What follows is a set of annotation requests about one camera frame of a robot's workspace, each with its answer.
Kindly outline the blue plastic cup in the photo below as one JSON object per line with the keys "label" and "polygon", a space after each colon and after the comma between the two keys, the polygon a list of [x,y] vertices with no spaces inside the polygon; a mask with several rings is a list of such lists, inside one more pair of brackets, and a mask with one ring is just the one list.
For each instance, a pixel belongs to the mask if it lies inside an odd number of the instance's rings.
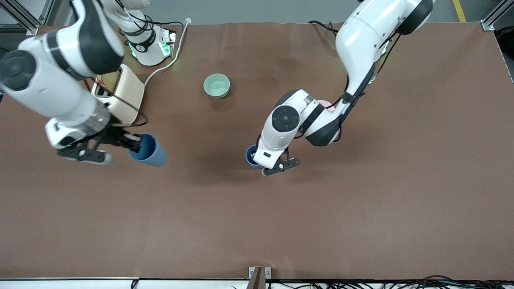
{"label": "blue plastic cup", "polygon": [[254,155],[255,153],[257,152],[257,145],[252,145],[250,146],[247,150],[246,150],[246,153],[245,153],[245,159],[247,161],[247,163],[249,164],[249,166],[252,168],[252,169],[263,169],[263,166],[261,166],[260,164],[256,163],[253,158],[254,158]]}
{"label": "blue plastic cup", "polygon": [[140,163],[153,167],[161,167],[167,161],[167,154],[162,148],[158,139],[152,134],[141,134],[141,141],[139,143],[139,151],[134,152],[129,150],[130,157]]}

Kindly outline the grey metal bracket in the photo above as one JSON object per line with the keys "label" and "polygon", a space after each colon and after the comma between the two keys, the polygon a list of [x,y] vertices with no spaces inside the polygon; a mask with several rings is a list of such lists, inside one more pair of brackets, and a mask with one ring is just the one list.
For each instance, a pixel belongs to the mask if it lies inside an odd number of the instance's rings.
{"label": "grey metal bracket", "polygon": [[272,289],[271,267],[249,267],[249,282],[246,289]]}

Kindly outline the brown bread slice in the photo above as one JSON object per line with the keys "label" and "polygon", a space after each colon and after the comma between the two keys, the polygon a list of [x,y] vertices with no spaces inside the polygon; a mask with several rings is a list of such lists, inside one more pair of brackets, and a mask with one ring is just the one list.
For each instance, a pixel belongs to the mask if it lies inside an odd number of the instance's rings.
{"label": "brown bread slice", "polygon": [[108,93],[113,94],[116,90],[120,73],[121,70],[118,69],[114,72],[97,75],[96,81],[99,84],[99,86],[101,86],[101,88],[103,88]]}

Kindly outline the brown table cover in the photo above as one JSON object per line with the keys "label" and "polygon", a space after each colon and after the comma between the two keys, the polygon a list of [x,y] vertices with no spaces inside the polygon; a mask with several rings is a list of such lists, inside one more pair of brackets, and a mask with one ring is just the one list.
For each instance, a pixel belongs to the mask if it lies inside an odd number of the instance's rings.
{"label": "brown table cover", "polygon": [[[230,89],[213,99],[206,77]],[[334,101],[346,73],[310,24],[189,27],[147,85],[136,133],[162,167],[102,146],[62,159],[46,118],[0,103],[0,277],[514,280],[514,84],[494,34],[427,23],[401,37],[328,147],[263,176],[245,160],[279,98]]]}

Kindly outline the cream white toaster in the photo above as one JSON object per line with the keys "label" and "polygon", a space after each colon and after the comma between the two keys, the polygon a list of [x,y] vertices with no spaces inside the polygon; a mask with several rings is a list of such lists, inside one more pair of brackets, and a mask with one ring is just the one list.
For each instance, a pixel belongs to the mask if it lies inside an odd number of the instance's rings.
{"label": "cream white toaster", "polygon": [[92,85],[91,94],[103,103],[119,121],[123,124],[132,124],[136,120],[141,103],[145,86],[139,80],[134,71],[125,64],[121,64],[118,68],[121,70],[116,90],[113,94],[105,91],[97,83]]}

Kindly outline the aluminium frame profile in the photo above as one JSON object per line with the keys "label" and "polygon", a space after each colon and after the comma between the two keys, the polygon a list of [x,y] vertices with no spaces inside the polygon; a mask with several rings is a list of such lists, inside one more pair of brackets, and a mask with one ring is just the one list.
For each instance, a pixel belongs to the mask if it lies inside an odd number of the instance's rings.
{"label": "aluminium frame profile", "polygon": [[514,7],[514,0],[500,0],[484,19],[480,20],[483,31],[493,31],[494,24]]}
{"label": "aluminium frame profile", "polygon": [[25,31],[35,35],[40,26],[51,23],[54,5],[60,0],[0,0],[0,30]]}

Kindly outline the green bowl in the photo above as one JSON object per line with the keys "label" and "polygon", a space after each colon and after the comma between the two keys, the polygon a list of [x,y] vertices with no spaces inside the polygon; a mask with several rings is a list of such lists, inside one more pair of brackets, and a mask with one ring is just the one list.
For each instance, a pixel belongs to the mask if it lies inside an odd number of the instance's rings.
{"label": "green bowl", "polygon": [[203,88],[213,99],[222,99],[229,93],[229,77],[222,73],[211,74],[204,80]]}

